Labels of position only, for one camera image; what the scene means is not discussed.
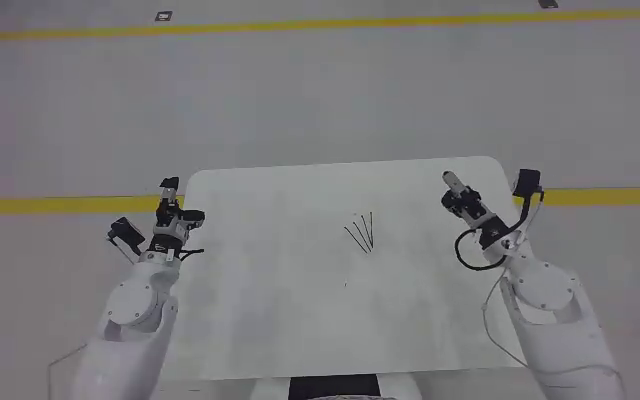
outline tabletop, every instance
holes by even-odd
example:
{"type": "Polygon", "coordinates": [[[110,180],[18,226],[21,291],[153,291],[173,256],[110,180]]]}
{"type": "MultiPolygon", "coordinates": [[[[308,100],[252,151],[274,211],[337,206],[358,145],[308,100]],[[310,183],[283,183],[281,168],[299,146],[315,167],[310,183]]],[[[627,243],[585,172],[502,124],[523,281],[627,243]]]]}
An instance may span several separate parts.
{"type": "MultiPolygon", "coordinates": [[[[174,286],[180,311],[162,379],[513,366],[490,343],[480,310],[499,271],[470,271],[455,258],[467,227],[440,204],[446,170],[507,224],[517,221],[504,171],[489,157],[196,173],[185,208],[206,220],[187,248],[205,252],[183,263],[174,286]]],[[[461,251],[486,264],[472,239],[461,251]]],[[[499,295],[487,317],[520,355],[499,295]]]]}

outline yellow line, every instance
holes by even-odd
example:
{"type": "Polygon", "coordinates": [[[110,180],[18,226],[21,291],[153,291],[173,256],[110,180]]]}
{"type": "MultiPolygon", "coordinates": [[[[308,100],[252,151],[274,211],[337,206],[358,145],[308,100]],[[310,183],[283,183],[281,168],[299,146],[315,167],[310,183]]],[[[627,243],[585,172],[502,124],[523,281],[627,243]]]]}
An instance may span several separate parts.
{"type": "MultiPolygon", "coordinates": [[[[516,204],[521,199],[514,198],[516,204]]],[[[637,206],[640,205],[640,188],[616,189],[546,189],[545,206],[637,206]]]]}
{"type": "MultiPolygon", "coordinates": [[[[546,206],[639,206],[640,188],[546,189],[546,206]]],[[[42,197],[0,199],[0,215],[10,214],[96,214],[153,212],[158,196],[42,197]]]]}
{"type": "Polygon", "coordinates": [[[640,19],[640,9],[540,11],[520,14],[484,14],[432,17],[400,17],[337,20],[240,22],[204,25],[148,25],[63,30],[0,32],[0,40],[52,40],[117,36],[201,35],[232,32],[265,32],[306,29],[390,28],[468,24],[513,24],[527,22],[567,22],[640,19]]]}
{"type": "Polygon", "coordinates": [[[41,197],[0,199],[0,214],[93,214],[153,212],[154,196],[41,197]]]}

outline concrete floor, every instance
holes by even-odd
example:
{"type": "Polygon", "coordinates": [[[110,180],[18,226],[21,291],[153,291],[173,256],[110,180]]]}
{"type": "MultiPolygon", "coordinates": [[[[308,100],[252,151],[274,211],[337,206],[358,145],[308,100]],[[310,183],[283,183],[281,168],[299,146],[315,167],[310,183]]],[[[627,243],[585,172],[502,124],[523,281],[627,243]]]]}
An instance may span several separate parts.
{"type": "MultiPolygon", "coordinates": [[[[4,2],[0,25],[148,25],[164,9],[180,24],[539,10],[529,0],[29,0],[4,2]]],[[[159,179],[200,169],[468,155],[495,157],[511,177],[539,168],[548,187],[637,187],[639,34],[629,20],[0,42],[0,196],[155,194],[159,179]]],[[[103,242],[118,216],[0,216],[3,398],[44,399],[46,364],[90,334],[128,270],[103,242]]],[[[637,207],[547,208],[533,230],[541,258],[580,274],[629,398],[640,398],[638,223],[637,207]]],[[[56,399],[74,362],[54,371],[56,399]]],[[[431,399],[540,398],[524,370],[419,383],[431,399]]],[[[241,397],[251,382],[190,385],[162,383],[156,397],[241,397]]]]}

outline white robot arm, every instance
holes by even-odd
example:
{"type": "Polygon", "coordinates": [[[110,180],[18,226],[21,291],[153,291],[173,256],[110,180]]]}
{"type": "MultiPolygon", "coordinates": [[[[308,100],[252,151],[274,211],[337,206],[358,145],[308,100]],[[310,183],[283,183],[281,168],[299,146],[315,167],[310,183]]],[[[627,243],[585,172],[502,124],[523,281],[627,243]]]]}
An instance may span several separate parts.
{"type": "Polygon", "coordinates": [[[526,358],[525,366],[545,396],[549,400],[624,399],[622,378],[582,284],[574,274],[536,259],[524,230],[518,229],[527,219],[531,197],[540,189],[540,173],[521,171],[514,195],[524,198],[523,213],[512,227],[493,214],[479,193],[463,185],[453,172],[445,172],[443,179],[450,190],[442,204],[470,227],[456,240],[456,254],[473,270],[506,269],[500,280],[502,297],[526,358]],[[460,239],[477,229],[484,256],[492,263],[486,267],[470,266],[458,250],[460,239]],[[530,322],[518,301],[552,313],[555,322],[530,322]]]}
{"type": "Polygon", "coordinates": [[[161,187],[147,251],[138,250],[144,237],[125,218],[112,225],[109,240],[124,240],[139,259],[129,278],[109,296],[76,373],[73,400],[146,400],[156,385],[178,313],[171,286],[178,280],[182,260],[201,252],[182,247],[189,231],[204,221],[203,212],[180,209],[178,178],[165,179],[161,187]]]}

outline round joint cover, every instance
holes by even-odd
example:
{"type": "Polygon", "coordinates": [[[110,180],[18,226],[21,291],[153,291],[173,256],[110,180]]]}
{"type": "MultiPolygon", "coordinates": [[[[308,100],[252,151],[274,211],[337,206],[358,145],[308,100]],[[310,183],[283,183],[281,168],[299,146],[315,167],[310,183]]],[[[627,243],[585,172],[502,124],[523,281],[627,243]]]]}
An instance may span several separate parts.
{"type": "Polygon", "coordinates": [[[518,298],[541,310],[561,310],[573,297],[571,277],[548,263],[525,268],[521,274],[513,278],[512,283],[518,298]]]}
{"type": "Polygon", "coordinates": [[[148,284],[122,282],[111,292],[107,312],[113,322],[130,325],[146,318],[157,302],[158,295],[148,284]]]}

